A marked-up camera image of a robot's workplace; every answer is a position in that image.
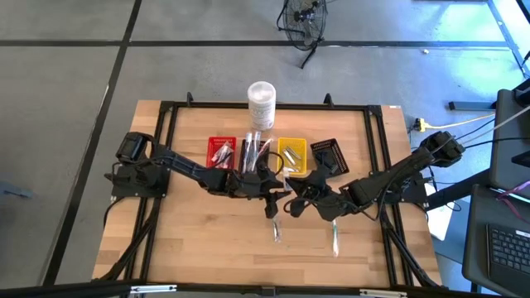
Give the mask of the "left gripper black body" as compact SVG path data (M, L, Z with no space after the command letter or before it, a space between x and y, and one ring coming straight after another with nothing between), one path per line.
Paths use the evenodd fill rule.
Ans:
M267 166L260 166L256 172L229 172L227 187L230 198L280 199L290 194Z

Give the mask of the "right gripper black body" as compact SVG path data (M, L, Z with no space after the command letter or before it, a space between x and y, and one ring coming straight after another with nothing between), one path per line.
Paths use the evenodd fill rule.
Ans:
M304 178L290 178L289 186L295 192L297 199L317 201L331 192L331 187L326 184L325 173L322 171L312 171Z

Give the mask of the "black plastic mesh basket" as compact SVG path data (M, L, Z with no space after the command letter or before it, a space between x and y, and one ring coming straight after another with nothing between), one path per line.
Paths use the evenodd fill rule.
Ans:
M260 142L260 145L263 144L265 141L264 140L261 140ZM240 153L239 153L239 161L238 161L238 171L243 173L243 170L242 170L242 166L243 166L243 151L244 151L244 146L245 146L245 139L243 139L241 141L241 150L240 150ZM264 164L268 165L268 160L269 158L267 159L266 162L263 162Z
M326 164L323 164L320 159L320 153L322 151L329 151L333 154L335 161L337 162L339 169L333 174L329 174L329 168ZM316 163L316 169L325 173L326 178L335 177L349 173L349 167L347 166L345 157L340 150L339 143L335 138L316 142L311 144L311 152Z

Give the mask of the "wrapped green travel toothbrush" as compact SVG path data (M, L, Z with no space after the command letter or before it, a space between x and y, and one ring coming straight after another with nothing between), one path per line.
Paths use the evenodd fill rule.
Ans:
M337 224L337 219L334 219L332 222L332 249L333 256L338 257L340 254L340 245L339 245L339 229Z

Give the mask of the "yellow plastic mesh basket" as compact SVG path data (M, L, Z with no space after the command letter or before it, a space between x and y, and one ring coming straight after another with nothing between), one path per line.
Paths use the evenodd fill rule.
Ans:
M282 153L282 150L286 148L292 159L296 163L295 165L289 164L287 159ZM293 149L299 156L301 156L301 161L298 161L291 154L291 149ZM281 159L277 162L277 167L293 167L297 168L300 173L291 173L291 176L304 176L307 172L307 144L304 138L294 138L294 137L279 137L277 140L277 153L281 156Z

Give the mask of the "red plastic mesh basket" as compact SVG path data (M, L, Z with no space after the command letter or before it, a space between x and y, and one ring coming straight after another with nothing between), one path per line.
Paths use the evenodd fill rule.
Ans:
M233 151L231 162L229 164L229 168L225 168L225 169L233 169L236 141L237 141L236 137L221 137L221 136L210 137L208 140L208 150L206 154L206 166L207 167L214 166L218 168L223 168L222 167L223 160L220 160L219 162L212 162L211 158L224 145L225 142L230 142L234 151Z

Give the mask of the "black gantry leg struts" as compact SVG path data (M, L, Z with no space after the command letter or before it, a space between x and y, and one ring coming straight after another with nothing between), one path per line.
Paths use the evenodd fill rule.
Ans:
M390 285L396 286L398 284L395 264L393 263L392 247L395 247L400 254L402 274L406 286L415 286L414 281L418 281L419 286L421 287L439 287L439 285L421 268L408 249L406 241L404 240L404 234L398 233L393 227L386 211L386 205L380 204L379 207L379 222L381 223L383 233L383 243L388 245L385 249L385 254L388 255L390 260L390 265L388 265L388 269L390 270L388 273Z
M133 259L133 255L136 253L143 239L154 229L154 226L157 223L160 207L161 198L155 198L151 212L143 226L140 228L137 234L132 237L132 241L128 245L123 255L113 264L111 269L106 274L99 278L100 280L115 281L118 279L118 276L121 274L125 266L127 266L127 264Z

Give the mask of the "dark grey desk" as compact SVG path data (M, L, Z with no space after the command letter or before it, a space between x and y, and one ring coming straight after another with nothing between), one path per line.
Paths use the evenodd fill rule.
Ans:
M530 276L520 281L507 278L501 284L489 277L486 227L488 224L530 232L530 224L518 219L509 207L496 200L498 192L482 185L474 185L471 191L470 212L463 258L463 276L474 284L503 296L530 298Z

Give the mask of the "black floor fan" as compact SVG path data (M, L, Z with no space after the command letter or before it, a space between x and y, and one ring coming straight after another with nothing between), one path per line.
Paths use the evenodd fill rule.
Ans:
M276 27L295 48L307 52L300 65L302 70L325 40L327 15L326 0L283 0Z

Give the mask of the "black desk foot bar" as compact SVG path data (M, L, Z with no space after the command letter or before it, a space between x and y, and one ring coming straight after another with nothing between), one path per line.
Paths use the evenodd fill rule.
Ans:
M495 102L470 102L470 101L452 101L448 103L449 109L452 111L494 111L496 109Z

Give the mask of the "black gantry cross bar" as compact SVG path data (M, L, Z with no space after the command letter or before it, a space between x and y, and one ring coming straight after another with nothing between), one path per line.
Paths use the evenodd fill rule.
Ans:
M360 296L360 289L376 289L406 292L408 298L517 298L516 296L495 296L474 292L451 291L444 287L391 286L375 287L320 287L320 286L242 286L194 283L143 284L140 280L91 281L52 286L32 286L0 289L0 298L109 298L130 295L132 286L177 285L174 292L213 292L252 294L265 297L279 295L327 295Z

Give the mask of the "black keyboard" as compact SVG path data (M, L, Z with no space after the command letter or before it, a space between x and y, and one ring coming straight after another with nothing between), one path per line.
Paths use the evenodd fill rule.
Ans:
M486 225L489 278L512 291L530 281L530 233Z

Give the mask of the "grey flat floor object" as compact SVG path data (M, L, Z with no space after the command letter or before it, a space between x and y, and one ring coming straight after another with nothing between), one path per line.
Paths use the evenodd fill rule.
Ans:
M31 198L32 192L7 183L0 183L0 193L3 195L15 195L22 198Z

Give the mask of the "black aluminium table frame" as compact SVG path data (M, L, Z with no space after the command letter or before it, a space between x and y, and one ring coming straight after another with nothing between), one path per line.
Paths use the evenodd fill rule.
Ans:
M368 145L362 112L352 107L301 104L279 109L273 134L308 142L335 138L349 173L334 188L366 176L371 156L398 162L410 152L402 110L385 106L380 118L385 141ZM332 224L314 208L299 218L280 213L282 240L274 242L272 220L258 199L208 195L182 175L170 178L161 202L151 250L141 249L134 275L152 282L244 286L386 287L389 284L383 234L367 214L337 220L340 254L333 256Z

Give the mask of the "silver aluminium bracket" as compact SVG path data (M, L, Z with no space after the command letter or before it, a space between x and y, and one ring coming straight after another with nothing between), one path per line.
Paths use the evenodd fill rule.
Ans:
M143 286L132 286L130 288L130 295L144 295L151 293L165 293L174 292L177 290L177 285L143 285Z
M406 292L376 289L360 289L359 295L371 298L408 298Z

